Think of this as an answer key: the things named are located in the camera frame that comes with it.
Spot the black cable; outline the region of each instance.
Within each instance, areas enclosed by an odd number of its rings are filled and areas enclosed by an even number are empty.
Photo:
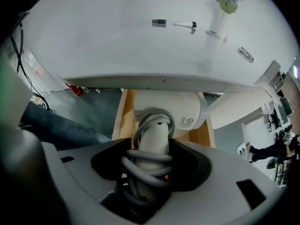
[[[17,47],[17,44],[15,43],[15,40],[13,38],[13,36],[10,36],[10,40],[12,42],[12,45],[14,47],[14,50],[15,50],[15,53],[17,54],[17,57],[18,57],[18,67],[17,67],[17,73],[19,72],[19,68],[21,68],[26,80],[29,82],[30,84],[30,87],[31,87],[31,90],[32,88],[36,91],[36,93],[33,93],[33,95],[35,97],[38,97],[40,99],[42,99],[45,104],[46,104],[46,107],[47,107],[47,110],[50,111],[50,107],[48,105],[48,103],[46,102],[46,99],[36,90],[36,88],[32,85],[32,82],[31,82],[31,79],[27,76],[25,70],[24,70],[24,67],[23,67],[23,64],[22,64],[22,61],[21,61],[21,54],[22,54],[22,50],[23,50],[23,25],[22,23],[20,23],[20,28],[21,28],[21,47],[20,47],[20,52],[18,51],[18,47]]]
[[[161,116],[148,120],[148,118],[154,114],[160,114]],[[127,179],[125,180],[120,177],[117,180],[118,191],[126,204],[126,208],[130,216],[137,220],[147,220],[150,218],[166,202],[171,194],[171,184],[166,182],[164,177],[172,170],[172,165],[168,163],[172,162],[173,157],[169,155],[137,150],[143,132],[149,127],[159,124],[160,122],[168,125],[168,138],[171,139],[176,130],[175,121],[172,114],[163,109],[149,110],[142,116],[139,123],[139,128],[134,136],[133,144],[135,150],[127,150],[126,152],[127,157],[130,157],[130,159],[128,159],[126,156],[121,158],[122,169],[123,172],[127,174]],[[165,167],[160,169],[140,169],[135,164],[136,158],[145,161],[156,161],[167,164]],[[140,197],[136,183],[137,181],[140,181],[153,189],[156,195],[154,201],[150,202],[146,197]]]

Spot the flower vase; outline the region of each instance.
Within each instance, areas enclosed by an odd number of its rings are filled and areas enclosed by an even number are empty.
[[[227,36],[227,30],[230,26],[231,16],[232,14],[222,11],[217,17],[214,18],[214,22],[210,30],[217,33],[217,35],[224,39]]]

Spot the floor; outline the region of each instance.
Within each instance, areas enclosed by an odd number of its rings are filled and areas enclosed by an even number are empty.
[[[264,118],[260,118],[247,125],[242,125],[244,141],[250,143],[257,149],[269,147],[274,144],[275,135],[270,135]],[[267,169],[267,163],[270,158],[259,160],[252,165],[260,170],[267,177],[275,178],[275,170]]]
[[[289,73],[286,74],[284,82],[285,83],[281,87],[281,90],[289,100],[289,103],[294,111],[290,116],[292,131],[295,134],[298,134],[300,133],[300,91],[298,90]]]
[[[46,97],[58,115],[94,128],[111,137],[122,92],[119,89],[90,90],[78,97],[71,90],[52,92]]]
[[[204,94],[208,106],[218,99],[216,96]],[[236,155],[236,149],[244,142],[242,126],[239,121],[214,129],[216,149]]]
[[[216,100],[214,97],[204,96],[208,105]],[[260,118],[247,125],[236,121],[224,127],[214,129],[216,149],[238,156],[236,150],[242,143],[250,143],[257,149],[262,149],[274,144],[274,135],[269,135],[264,118]],[[253,163],[259,171],[271,180],[275,177],[275,170],[266,168],[268,159]]]

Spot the black opening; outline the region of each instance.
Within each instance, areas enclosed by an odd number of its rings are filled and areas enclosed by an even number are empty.
[[[67,163],[67,162],[70,162],[72,160],[74,160],[75,158],[71,157],[71,156],[67,156],[67,157],[62,157],[61,158],[61,161],[62,163]]]
[[[192,191],[199,187],[211,172],[210,160],[205,155],[170,139],[169,155],[173,157],[173,161],[170,162],[173,170],[168,177],[170,187],[157,188],[156,193],[160,199],[149,202],[146,198],[134,197],[127,185],[127,178],[121,177],[123,173],[127,175],[129,173],[121,165],[121,157],[126,156],[126,151],[129,149],[131,149],[131,139],[121,140],[116,145],[96,154],[91,160],[91,165],[102,178],[117,181],[115,191],[107,195],[100,204],[111,212],[138,224],[147,222],[169,199],[171,192]]]
[[[236,182],[236,184],[252,210],[266,199],[266,197],[250,179]]]

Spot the battery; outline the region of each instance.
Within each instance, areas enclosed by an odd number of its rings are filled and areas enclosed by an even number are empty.
[[[152,23],[167,23],[167,20],[164,20],[164,19],[152,19]]]

